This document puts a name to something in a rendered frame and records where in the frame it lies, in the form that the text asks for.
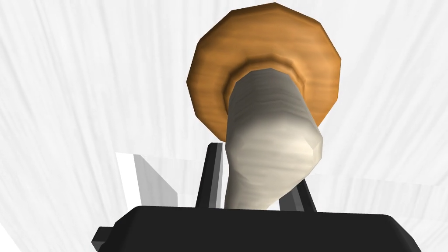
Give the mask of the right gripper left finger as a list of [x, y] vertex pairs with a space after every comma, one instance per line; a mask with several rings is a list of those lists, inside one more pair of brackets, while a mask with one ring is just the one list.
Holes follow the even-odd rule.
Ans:
[[223, 144], [207, 147], [195, 208], [220, 208], [223, 171]]

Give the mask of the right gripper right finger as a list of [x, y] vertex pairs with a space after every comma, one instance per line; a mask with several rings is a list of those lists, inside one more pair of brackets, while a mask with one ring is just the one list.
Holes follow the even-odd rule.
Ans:
[[317, 212], [306, 180], [279, 199], [280, 211]]

